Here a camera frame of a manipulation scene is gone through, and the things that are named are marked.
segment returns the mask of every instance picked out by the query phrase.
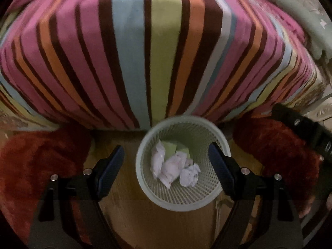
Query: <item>wooden floor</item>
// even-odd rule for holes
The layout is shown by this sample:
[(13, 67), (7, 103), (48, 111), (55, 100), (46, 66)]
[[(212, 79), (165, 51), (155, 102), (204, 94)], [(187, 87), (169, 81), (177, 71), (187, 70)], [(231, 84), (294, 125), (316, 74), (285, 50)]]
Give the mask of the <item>wooden floor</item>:
[[(143, 132), (102, 131), (94, 134), (95, 151), (85, 167), (93, 167), (97, 160), (107, 157), (116, 145), (125, 149), (125, 161), (110, 194), (101, 209), (113, 230), (130, 246), (142, 249), (208, 249), (215, 238), (216, 201), (190, 212), (168, 211), (151, 202), (140, 188), (135, 172), (135, 158)], [(239, 165), (256, 174), (262, 166), (254, 158), (230, 142), (232, 156)], [(219, 227), (225, 223), (230, 208), (220, 209)]]

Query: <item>red plush cushion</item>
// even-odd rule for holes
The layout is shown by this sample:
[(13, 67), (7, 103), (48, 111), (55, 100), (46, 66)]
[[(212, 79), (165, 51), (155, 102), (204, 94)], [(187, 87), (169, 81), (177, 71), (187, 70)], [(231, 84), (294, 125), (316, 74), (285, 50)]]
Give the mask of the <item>red plush cushion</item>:
[(243, 116), (233, 138), (265, 166), (264, 176), (279, 173), (283, 177), (300, 217), (306, 214), (318, 179), (320, 156), (283, 123), (269, 118)]
[(80, 173), (90, 145), (89, 131), (70, 124), (55, 132), (20, 133), (2, 148), (0, 209), (23, 242), (50, 176)]

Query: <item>orange stripe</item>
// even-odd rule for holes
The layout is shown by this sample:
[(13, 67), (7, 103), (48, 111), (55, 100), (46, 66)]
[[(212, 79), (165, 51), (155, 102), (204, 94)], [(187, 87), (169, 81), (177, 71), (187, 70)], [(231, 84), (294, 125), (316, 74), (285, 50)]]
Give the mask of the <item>orange stripe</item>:
[(25, 63), (22, 52), (21, 52), (21, 46), (19, 43), (19, 37), (16, 36), (14, 39), (14, 46), (15, 46), (15, 52), (16, 52), (16, 60), (19, 63), (20, 67), (24, 71), (24, 73), (27, 75), (27, 77), (32, 81), (32, 83), (42, 92), (42, 94), (47, 98), (47, 100), (55, 107), (56, 110), (61, 111), (61, 106), (56, 102), (56, 100), (49, 94), (49, 92), (45, 89), (45, 87), (39, 82), (39, 80), (36, 78), (36, 76), (32, 73), (30, 68)]
[[(276, 88), (275, 92), (278, 92), (280, 90), (282, 90), (284, 88), (284, 86), (287, 83), (287, 80), (293, 75), (296, 74), (298, 67), (300, 66), (300, 59), (298, 59), (298, 61), (296, 62), (296, 65), (294, 66), (294, 68), (292, 69), (292, 72), (289, 72), (284, 78), (283, 80), (280, 82), (280, 84), (278, 85), (278, 87)], [(289, 90), (285, 90), (281, 93), (281, 95), (277, 98), (276, 102), (280, 102), (283, 97), (286, 95), (286, 93), (289, 92)]]
[(317, 79), (317, 74), (315, 74), (314, 77), (311, 77), (310, 82), (306, 84), (306, 88), (303, 89), (300, 93), (298, 93), (298, 95), (295, 96), (293, 98), (293, 100), (290, 101), (287, 105), (292, 105), (292, 104), (294, 104), (294, 102), (299, 100), (314, 85), (314, 83), (316, 82), (316, 79)]
[(64, 70), (54, 48), (51, 42), (50, 37), (50, 29), (49, 29), (49, 19), (52, 16), (52, 14), (57, 9), (57, 6), (62, 2), (63, 0), (55, 0), (48, 12), (41, 18), (39, 22), (40, 27), (40, 40), (43, 46), (43, 49), (45, 51), (45, 54), (49, 60), (49, 63), (51, 65), (51, 68), (64, 87), (64, 89), (67, 91), (67, 93), (75, 100), (75, 102), (80, 105), (82, 108), (84, 108), (94, 119), (99, 120), (97, 117), (95, 117), (94, 114), (92, 114), (89, 110), (89, 108), (85, 105), (77, 91), (75, 90), (74, 86), (71, 83), (71, 80), (69, 79), (68, 75), (66, 74), (66, 71)]
[(1, 102), (12, 112), (14, 113), (17, 117), (21, 118), (24, 121), (28, 121), (32, 124), (36, 124), (40, 127), (45, 127), (44, 125), (41, 125), (33, 120), (30, 120), (29, 118), (25, 117), (23, 114), (21, 114), (19, 112), (19, 110), (17, 110), (17, 108), (11, 104), (11, 102), (7, 99), (7, 97), (2, 93), (2, 91), (0, 91), (0, 97), (1, 97)]
[(174, 87), (172, 105), (169, 111), (170, 116), (175, 115), (178, 110), (185, 86), (191, 71), (191, 68), (196, 57), (200, 40), (204, 28), (204, 14), (205, 4), (203, 0), (189, 0), (190, 1), (190, 19), (188, 35), (183, 49), (178, 75)]
[(253, 22), (255, 23), (255, 36), (253, 44), (246, 55), (246, 57), (243, 59), (242, 63), (240, 64), (239, 68), (236, 70), (234, 76), (228, 83), (227, 87), (223, 91), (223, 93), (220, 95), (218, 101), (215, 103), (215, 105), (208, 111), (206, 116), (210, 115), (216, 108), (218, 108), (224, 100), (228, 97), (229, 93), (232, 91), (235, 84), (239, 81), (240, 77), (243, 75), (245, 69), (250, 64), (251, 60), (255, 57), (256, 53), (259, 51), (261, 41), (262, 41), (262, 35), (263, 35), (263, 27), (260, 23), (260, 21), (256, 18), (255, 14), (251, 10), (251, 8), (246, 4), (245, 0), (239, 0)]

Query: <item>striped bedspread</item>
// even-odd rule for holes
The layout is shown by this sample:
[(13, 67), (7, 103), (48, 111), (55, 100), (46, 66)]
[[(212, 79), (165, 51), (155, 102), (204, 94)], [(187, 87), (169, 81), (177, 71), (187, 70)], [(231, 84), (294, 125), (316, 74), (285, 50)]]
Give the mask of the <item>striped bedspread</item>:
[(0, 127), (148, 129), (218, 123), (326, 81), (304, 32), (267, 0), (15, 0), (0, 32)]

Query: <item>crumpled tissue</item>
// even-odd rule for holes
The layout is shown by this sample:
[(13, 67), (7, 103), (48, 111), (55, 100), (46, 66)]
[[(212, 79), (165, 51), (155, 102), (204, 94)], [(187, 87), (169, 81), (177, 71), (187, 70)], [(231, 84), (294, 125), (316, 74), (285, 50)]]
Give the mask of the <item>crumpled tissue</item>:
[(186, 153), (176, 152), (162, 165), (161, 173), (158, 178), (167, 187), (167, 189), (170, 189), (171, 183), (180, 176), (181, 170), (185, 167), (186, 160)]
[(162, 164), (164, 163), (165, 147), (159, 140), (157, 145), (152, 149), (151, 172), (155, 179), (160, 175)]
[(198, 182), (198, 173), (200, 173), (200, 167), (198, 164), (193, 164), (180, 172), (180, 184), (183, 187), (194, 187)]

